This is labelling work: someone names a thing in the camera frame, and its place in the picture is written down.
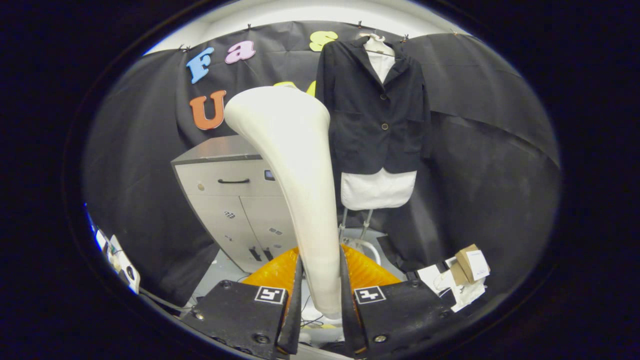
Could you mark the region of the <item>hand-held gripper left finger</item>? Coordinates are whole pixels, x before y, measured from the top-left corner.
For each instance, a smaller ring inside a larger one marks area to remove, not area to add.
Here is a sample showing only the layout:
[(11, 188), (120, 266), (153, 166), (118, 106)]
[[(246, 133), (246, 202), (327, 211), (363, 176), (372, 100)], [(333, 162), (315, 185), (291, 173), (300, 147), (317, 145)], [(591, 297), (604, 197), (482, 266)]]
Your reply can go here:
[(298, 351), (302, 276), (302, 258), (292, 248), (243, 281), (219, 281), (181, 320), (220, 346), (286, 360)]

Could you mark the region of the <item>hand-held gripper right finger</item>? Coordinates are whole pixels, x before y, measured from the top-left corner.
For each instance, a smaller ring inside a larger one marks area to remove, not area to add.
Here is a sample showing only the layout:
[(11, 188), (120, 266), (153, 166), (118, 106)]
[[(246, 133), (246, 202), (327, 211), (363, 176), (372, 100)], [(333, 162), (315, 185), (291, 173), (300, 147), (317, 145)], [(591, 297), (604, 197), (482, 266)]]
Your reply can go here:
[(340, 250), (342, 326), (348, 354), (402, 360), (445, 342), (463, 317), (451, 291), (438, 295), (414, 277), (398, 281), (347, 246)]

